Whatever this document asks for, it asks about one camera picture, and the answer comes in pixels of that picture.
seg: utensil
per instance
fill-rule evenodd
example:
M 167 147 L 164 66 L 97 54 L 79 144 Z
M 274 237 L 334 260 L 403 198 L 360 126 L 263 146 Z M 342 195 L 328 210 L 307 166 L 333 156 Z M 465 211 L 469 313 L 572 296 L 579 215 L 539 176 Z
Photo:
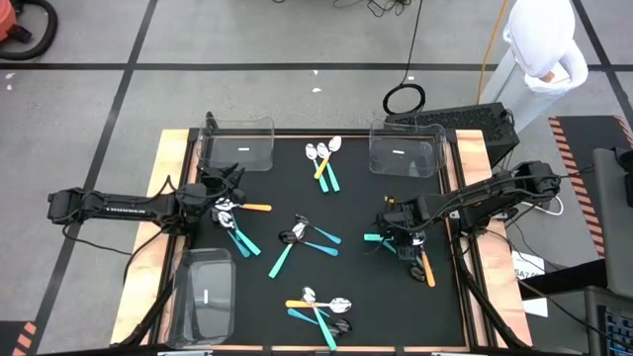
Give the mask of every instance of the utensil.
M 352 303 L 344 298 L 334 298 L 329 303 L 315 303 L 319 308 L 328 307 L 335 313 L 347 312 L 352 308 Z M 306 301 L 286 301 L 286 308 L 311 308 L 312 306 Z
M 253 241 L 251 241 L 248 237 L 246 237 L 246 235 L 239 230 L 239 228 L 237 228 L 237 226 L 235 225 L 235 223 L 233 222 L 233 218 L 232 215 L 228 212 L 219 212 L 218 213 L 218 221 L 220 222 L 220 224 L 227 229 L 232 229 L 235 234 L 237 235 L 237 237 L 239 238 L 240 241 L 244 242 L 244 244 L 246 245 L 246 247 L 248 247 L 248 249 L 255 254 L 255 256 L 259 255 L 261 253 L 261 250 L 259 249 L 259 247 L 257 247 L 256 244 L 253 243 Z
M 317 153 L 317 148 L 311 144 L 308 143 L 306 144 L 306 157 L 308 159 L 310 159 L 314 164 L 315 164 L 315 170 L 318 170 L 318 164 L 317 164 L 317 157 L 318 157 L 318 153 Z M 327 183 L 325 182 L 325 178 L 323 178 L 323 176 L 319 176 L 318 177 L 318 183 L 320 184 L 320 189 L 324 192 L 327 193 L 329 192 L 329 188 L 327 188 Z
M 310 246 L 310 247 L 316 248 L 317 250 L 320 250 L 320 251 L 322 251 L 322 252 L 325 252 L 325 253 L 327 253 L 327 254 L 328 254 L 328 255 L 330 255 L 330 256 L 338 256 L 338 250 L 337 250 L 337 249 L 335 249 L 335 248 L 326 247 L 326 246 L 321 246 L 321 245 L 316 244 L 316 243 L 311 243 L 311 242 L 305 242 L 305 241 L 303 241 L 303 238 L 304 238 L 304 235 L 303 235 L 303 234 L 301 234 L 301 235 L 295 235 L 295 234 L 293 234 L 293 233 L 285 233 L 285 234 L 283 234 L 283 236 L 282 236 L 282 234 L 280 233 L 280 234 L 279 234 L 279 238 L 281 239 L 281 241 L 282 241 L 283 243 L 295 243 L 295 242 L 300 242 L 300 243 L 302 243 L 302 244 L 308 245 L 308 246 Z
M 268 273 L 268 277 L 270 278 L 275 278 L 277 277 L 277 274 L 279 273 L 279 271 L 281 270 L 281 267 L 284 265 L 284 262 L 286 261 L 286 257 L 288 257 L 288 253 L 290 253 L 290 249 L 293 247 L 294 242 L 290 242 L 291 240 L 293 240 L 293 237 L 295 239 L 298 239 L 298 236 L 301 236 L 305 233 L 306 230 L 306 225 L 303 223 L 297 223 L 292 231 L 281 231 L 279 232 L 279 239 L 282 240 L 282 242 L 284 243 L 288 243 L 288 246 L 286 246 L 286 248 L 284 249 L 284 252 L 281 253 L 281 256 L 279 256 L 279 258 L 277 259 L 277 262 L 275 262 L 275 265 L 273 266 L 273 269 L 270 270 L 270 273 Z
M 384 239 L 383 236 L 379 235 L 378 233 L 365 233 L 365 241 L 381 242 L 383 244 L 383 246 L 387 247 L 388 250 L 394 252 L 395 255 L 398 255 L 398 252 L 396 251 L 396 248 L 393 247 L 389 243 L 389 240 L 388 239 Z
M 324 230 L 314 226 L 313 224 L 311 224 L 308 221 L 308 218 L 306 218 L 304 216 L 301 216 L 299 214 L 295 214 L 295 220 L 297 220 L 297 222 L 299 222 L 299 223 L 304 223 L 306 226 L 309 226 L 309 227 L 315 229 L 316 231 L 320 232 L 321 234 L 323 234 L 325 237 L 329 238 L 332 242 L 334 242 L 336 244 L 339 244 L 340 241 L 341 241 L 341 239 L 339 237 L 336 237 L 333 234 L 331 234 L 331 233 L 329 233 L 327 231 L 324 231 Z
M 435 277 L 433 276 L 433 270 L 431 269 L 431 264 L 428 261 L 428 257 L 426 256 L 426 251 L 424 250 L 424 246 L 421 246 L 422 249 L 422 266 L 424 267 L 424 273 L 426 274 L 426 283 L 428 287 L 435 287 Z
M 242 246 L 241 243 L 239 243 L 239 240 L 237 240 L 235 235 L 230 232 L 230 230 L 227 230 L 226 232 L 228 232 L 230 238 L 233 240 L 233 242 L 235 242 L 235 245 L 237 246 L 237 249 L 239 249 L 239 252 L 241 252 L 241 255 L 244 257 L 250 256 L 250 251 L 248 250 L 248 248 Z
M 316 151 L 318 152 L 318 155 L 321 155 L 321 152 L 324 153 L 325 157 L 323 158 L 323 162 L 320 163 L 320 166 L 318 167 L 318 170 L 315 173 L 315 179 L 318 179 L 318 177 L 320 177 L 321 174 L 323 174 L 323 170 L 325 169 L 325 166 L 327 165 L 327 162 L 329 161 L 329 157 L 333 152 L 336 152 L 338 149 L 340 149 L 340 146 L 342 144 L 342 140 L 340 136 L 334 136 L 329 143 L 327 144 L 327 147 L 325 147 L 325 143 L 319 143 L 316 146 Z
M 322 311 L 320 309 L 317 309 L 317 310 L 321 314 L 333 319 L 325 311 Z M 305 316 L 294 309 L 288 309 L 288 315 L 299 318 L 301 320 L 305 320 L 309 323 L 313 323 L 314 325 L 318 325 L 318 321 L 313 320 L 311 317 Z M 349 321 L 347 321 L 347 319 L 338 318 L 338 319 L 333 319 L 333 320 L 334 320 L 334 323 L 329 323 L 327 325 L 327 328 L 329 329 L 329 333 L 331 333 L 334 338 L 337 338 L 340 335 L 348 333 L 352 330 L 352 325 L 349 323 Z
M 435 277 L 433 276 L 433 270 L 431 269 L 431 263 L 428 261 L 428 256 L 426 256 L 426 251 L 424 250 L 424 243 L 426 242 L 426 234 L 425 233 L 417 233 L 415 238 L 418 240 L 419 248 L 422 251 L 422 268 L 424 269 L 424 274 L 426 275 L 426 283 L 428 287 L 435 287 Z
M 325 147 L 325 144 L 323 142 L 318 144 L 318 146 L 316 147 L 316 152 L 318 153 L 319 157 L 323 159 L 327 158 L 327 164 L 325 164 L 325 166 L 327 167 L 327 175 L 329 176 L 329 181 L 332 183 L 332 188 L 334 189 L 334 192 L 338 192 L 340 190 L 340 187 L 338 186 L 338 181 L 336 180 L 336 176 L 334 175 L 334 170 L 329 164 L 329 156 L 331 155 L 331 152 L 327 149 L 327 147 Z
M 272 206 L 266 204 L 236 204 L 227 198 L 219 198 L 216 201 L 216 208 L 223 212 L 228 212 L 235 207 L 259 212 L 270 212 L 273 210 Z
M 334 337 L 332 337 L 332 334 L 329 333 L 329 328 L 327 328 L 325 321 L 323 321 L 323 317 L 318 312 L 317 307 L 315 307 L 317 294 L 310 287 L 304 287 L 302 292 L 302 301 L 309 303 L 312 306 L 313 311 L 315 312 L 316 320 L 318 321 L 318 326 L 320 326 L 320 332 L 323 334 L 325 342 L 327 342 L 327 346 L 329 346 L 329 349 L 332 351 L 336 350 L 336 341 L 334 341 Z

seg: gray floor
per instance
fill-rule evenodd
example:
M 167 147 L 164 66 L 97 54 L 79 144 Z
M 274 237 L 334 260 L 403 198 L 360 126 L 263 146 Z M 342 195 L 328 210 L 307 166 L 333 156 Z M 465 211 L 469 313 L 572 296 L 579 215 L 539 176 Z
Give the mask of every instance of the gray floor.
M 53 47 L 33 63 L 125 64 L 149 0 L 51 0 L 60 26 Z M 481 63 L 497 16 L 497 0 L 424 2 L 412 61 Z M 627 0 L 584 0 L 608 58 L 631 62 L 633 30 Z M 158 0 L 139 63 L 403 63 L 415 10 L 374 18 L 364 4 L 334 9 L 331 1 Z M 27 8 L 24 24 L 45 14 Z M 33 25 L 37 32 L 43 27 Z M 598 56 L 580 21 L 576 40 L 588 63 Z M 498 42 L 491 63 L 506 45 Z M 0 69 L 0 319 L 34 320 L 63 237 L 45 219 L 46 194 L 81 186 L 124 74 L 122 70 Z M 200 124 L 208 110 L 224 119 L 271 117 L 279 128 L 367 128 L 384 119 L 384 94 L 404 74 L 391 70 L 136 70 L 127 89 L 96 189 L 144 194 L 160 131 Z M 414 71 L 425 109 L 470 105 L 478 71 Z M 633 94 L 633 74 L 617 78 Z M 404 110 L 414 98 L 394 98 Z M 556 103 L 521 133 L 512 161 L 541 159 L 564 166 L 547 116 L 623 115 L 607 76 Z M 596 258 L 576 197 L 565 183 L 565 214 L 530 213 L 520 222 L 530 245 L 561 265 Z M 130 250 L 135 223 L 87 222 L 80 237 Z M 510 238 L 523 250 L 514 228 Z M 39 352 L 108 345 L 122 290 L 124 256 L 77 244 Z

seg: white paper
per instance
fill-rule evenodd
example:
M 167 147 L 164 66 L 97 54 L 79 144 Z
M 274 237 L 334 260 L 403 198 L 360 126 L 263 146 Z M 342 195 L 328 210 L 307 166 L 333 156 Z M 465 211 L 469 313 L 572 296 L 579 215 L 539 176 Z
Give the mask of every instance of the white paper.
M 532 256 L 523 252 L 519 255 L 518 252 L 512 251 L 512 260 L 514 260 L 514 273 L 518 279 L 525 279 L 544 274 L 543 270 L 545 269 L 545 262 L 540 257 Z M 547 317 L 547 300 L 545 298 L 523 301 L 523 308 L 525 309 L 525 312 Z

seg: wooden table frame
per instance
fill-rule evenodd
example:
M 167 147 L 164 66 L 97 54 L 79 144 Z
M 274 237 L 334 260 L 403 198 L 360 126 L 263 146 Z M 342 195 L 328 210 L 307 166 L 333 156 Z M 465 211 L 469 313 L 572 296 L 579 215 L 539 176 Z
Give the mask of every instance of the wooden table frame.
M 167 176 L 171 176 L 174 185 L 179 185 L 180 179 L 186 178 L 187 182 L 196 179 L 196 165 L 198 157 L 194 154 L 189 165 L 189 172 L 182 172 L 185 153 L 188 147 L 189 130 L 165 130 L 161 134 L 152 174 L 149 180 L 147 196 L 152 196 L 162 186 Z M 457 147 L 462 162 L 462 174 L 467 185 L 490 178 L 491 167 L 488 161 L 484 138 L 479 131 L 456 131 Z M 458 175 L 450 151 L 446 147 L 448 183 L 451 190 L 458 189 Z M 491 222 L 489 229 L 501 235 L 505 235 L 502 222 Z M 134 250 L 145 243 L 158 232 L 158 227 L 151 222 L 141 222 L 136 234 Z M 176 240 L 176 251 L 182 250 L 184 236 Z M 153 243 L 145 248 L 143 253 L 136 257 L 130 266 L 126 284 L 123 289 L 121 303 L 117 314 L 116 323 L 112 334 L 112 342 L 120 342 L 126 338 L 145 316 L 147 310 L 156 300 L 158 288 L 163 276 L 162 269 L 165 263 L 165 251 L 167 249 L 168 235 L 162 234 Z M 462 248 L 466 248 L 466 241 L 462 241 Z M 514 333 L 526 344 L 531 344 L 531 337 L 527 325 L 527 319 L 523 310 L 518 284 L 514 275 L 512 256 L 507 243 L 493 233 L 487 233 L 478 238 L 478 248 L 486 280 L 488 296 L 498 313 Z M 471 271 L 472 255 L 465 255 L 467 265 Z M 475 321 L 475 333 L 477 344 L 488 346 L 482 311 L 470 295 L 472 315 Z M 170 303 L 164 309 L 161 319 L 161 327 L 158 334 L 159 342 L 163 341 L 164 330 L 167 329 L 170 319 Z M 503 341 L 497 335 L 497 344 L 504 346 Z M 207 347 L 215 350 L 241 350 L 262 351 L 263 346 L 243 345 L 216 345 Z M 315 346 L 273 346 L 273 351 L 326 351 L 327 347 Z M 393 346 L 385 347 L 360 347 L 341 346 L 339 352 L 395 352 Z M 468 347 L 405 347 L 405 352 L 444 351 L 459 352 L 468 351 Z

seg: transparent container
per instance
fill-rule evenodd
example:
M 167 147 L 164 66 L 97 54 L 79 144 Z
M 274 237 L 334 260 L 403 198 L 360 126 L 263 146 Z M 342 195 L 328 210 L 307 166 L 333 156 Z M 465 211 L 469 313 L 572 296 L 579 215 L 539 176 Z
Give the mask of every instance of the transparent container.
M 224 342 L 233 333 L 235 265 L 230 253 L 187 250 L 174 256 L 173 265 L 178 267 L 165 343 L 182 349 Z
M 446 131 L 437 124 L 389 124 L 375 120 L 369 132 L 372 173 L 428 178 L 446 165 Z
M 271 118 L 228 121 L 206 118 L 198 134 L 200 162 L 224 168 L 235 163 L 247 171 L 273 167 L 275 128 Z

